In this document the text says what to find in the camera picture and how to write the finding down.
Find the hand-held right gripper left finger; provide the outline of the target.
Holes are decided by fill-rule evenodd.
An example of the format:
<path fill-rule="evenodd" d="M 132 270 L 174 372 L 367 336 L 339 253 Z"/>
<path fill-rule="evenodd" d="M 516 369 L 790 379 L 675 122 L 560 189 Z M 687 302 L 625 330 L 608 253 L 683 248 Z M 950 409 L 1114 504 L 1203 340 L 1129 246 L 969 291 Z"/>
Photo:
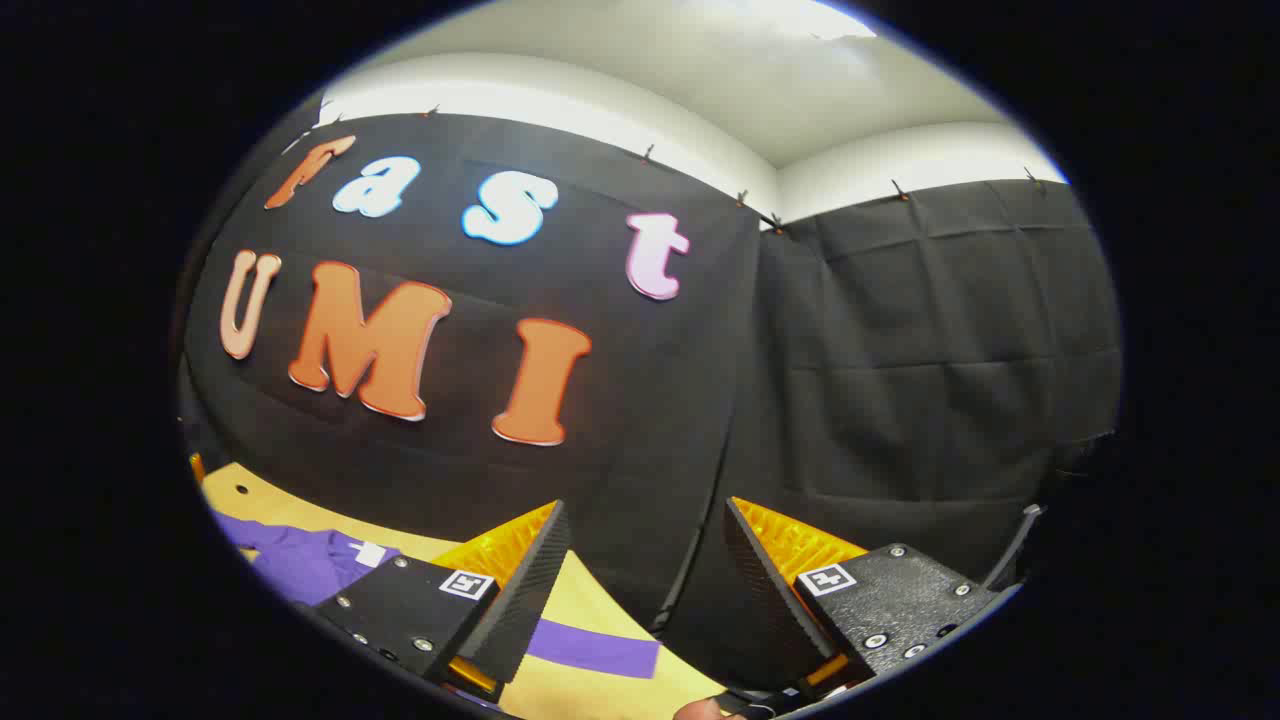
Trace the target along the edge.
<path fill-rule="evenodd" d="M 529 651 L 570 551 L 552 501 L 424 561 L 399 555 L 301 612 L 419 682 L 498 701 Z"/>

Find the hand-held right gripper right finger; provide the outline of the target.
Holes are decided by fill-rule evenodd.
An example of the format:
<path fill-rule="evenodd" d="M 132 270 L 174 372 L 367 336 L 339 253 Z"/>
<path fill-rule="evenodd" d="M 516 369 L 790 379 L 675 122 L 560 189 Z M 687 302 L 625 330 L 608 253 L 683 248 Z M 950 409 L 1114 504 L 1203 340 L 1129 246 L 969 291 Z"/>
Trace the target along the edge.
<path fill-rule="evenodd" d="M 758 609 L 767 685 L 809 700 L 922 660 L 998 598 L 911 546 L 868 550 L 740 497 L 724 542 Z"/>

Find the purple shirt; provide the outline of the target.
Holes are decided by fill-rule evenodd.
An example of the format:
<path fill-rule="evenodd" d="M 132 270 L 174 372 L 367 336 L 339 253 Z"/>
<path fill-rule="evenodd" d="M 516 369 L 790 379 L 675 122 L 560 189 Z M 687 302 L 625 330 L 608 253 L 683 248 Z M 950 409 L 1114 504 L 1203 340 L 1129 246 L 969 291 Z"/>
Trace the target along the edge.
<path fill-rule="evenodd" d="M 402 557 L 396 547 L 338 530 L 265 525 L 218 511 L 212 516 L 229 542 L 257 553 L 252 565 L 273 589 L 287 600 L 312 606 Z M 603 634 L 541 619 L 526 653 L 570 667 L 648 680 L 655 675 L 659 650 L 655 641 Z"/>

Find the plain black backdrop cloth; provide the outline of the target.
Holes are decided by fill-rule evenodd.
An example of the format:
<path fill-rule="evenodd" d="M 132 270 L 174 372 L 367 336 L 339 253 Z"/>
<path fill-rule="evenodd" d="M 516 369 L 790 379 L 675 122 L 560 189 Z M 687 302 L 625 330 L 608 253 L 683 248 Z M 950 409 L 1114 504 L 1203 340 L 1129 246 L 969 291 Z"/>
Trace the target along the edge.
<path fill-rule="evenodd" d="M 672 651 L 751 691 L 817 661 L 771 635 L 724 539 L 731 496 L 997 591 L 1037 574 L 1038 530 L 1011 551 L 1024 511 L 1089 471 L 1124 382 L 1114 281 L 1069 184 L 951 184 L 765 233 L 750 322 Z"/>

